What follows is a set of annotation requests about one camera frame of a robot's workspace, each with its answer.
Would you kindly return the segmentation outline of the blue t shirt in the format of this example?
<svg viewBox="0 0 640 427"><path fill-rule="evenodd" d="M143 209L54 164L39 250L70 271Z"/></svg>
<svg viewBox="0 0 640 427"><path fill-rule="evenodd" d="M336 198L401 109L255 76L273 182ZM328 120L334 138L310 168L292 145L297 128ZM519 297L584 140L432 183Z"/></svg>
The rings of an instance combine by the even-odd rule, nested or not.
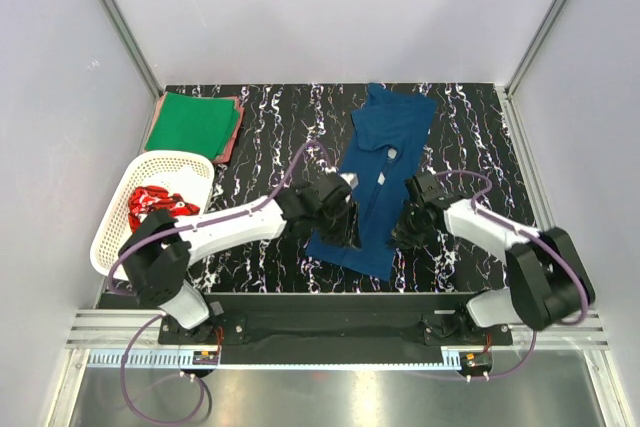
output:
<svg viewBox="0 0 640 427"><path fill-rule="evenodd" d="M418 170L436 108L422 94L395 93L380 84L367 87L365 104L351 113L354 133L340 168L358 177L353 197L361 247L341 248L313 235L309 257L390 279L395 250L389 241L408 197L404 182Z"/></svg>

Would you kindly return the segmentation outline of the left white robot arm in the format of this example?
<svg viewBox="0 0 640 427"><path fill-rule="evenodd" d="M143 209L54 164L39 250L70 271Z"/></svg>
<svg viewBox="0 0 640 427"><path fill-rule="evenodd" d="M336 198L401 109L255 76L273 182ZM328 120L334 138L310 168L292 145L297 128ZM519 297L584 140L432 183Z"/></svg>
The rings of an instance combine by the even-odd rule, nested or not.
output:
<svg viewBox="0 0 640 427"><path fill-rule="evenodd" d="M119 251L139 306L172 317L196 343L215 333L216 319L203 295L186 279L194 263L215 253L282 235L317 235L326 243L358 249L359 207L354 173L330 172L314 183L274 190L238 207L179 220L166 209L149 214Z"/></svg>

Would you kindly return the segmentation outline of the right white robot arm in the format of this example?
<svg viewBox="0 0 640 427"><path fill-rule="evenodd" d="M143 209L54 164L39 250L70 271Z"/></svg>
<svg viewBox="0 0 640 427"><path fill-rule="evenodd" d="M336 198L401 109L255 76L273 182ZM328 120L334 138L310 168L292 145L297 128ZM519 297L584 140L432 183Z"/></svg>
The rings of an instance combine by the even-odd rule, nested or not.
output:
<svg viewBox="0 0 640 427"><path fill-rule="evenodd" d="M485 187L470 198L448 192L440 179L455 172L429 172L405 181L408 199L391 234L397 248L417 248L435 230L461 238L505 266L507 286L472 297L454 318L454 331L476 343L498 324L523 324L540 332L554 324L579 325L595 301L595 291L576 247L565 230L539 230L481 205Z"/></svg>

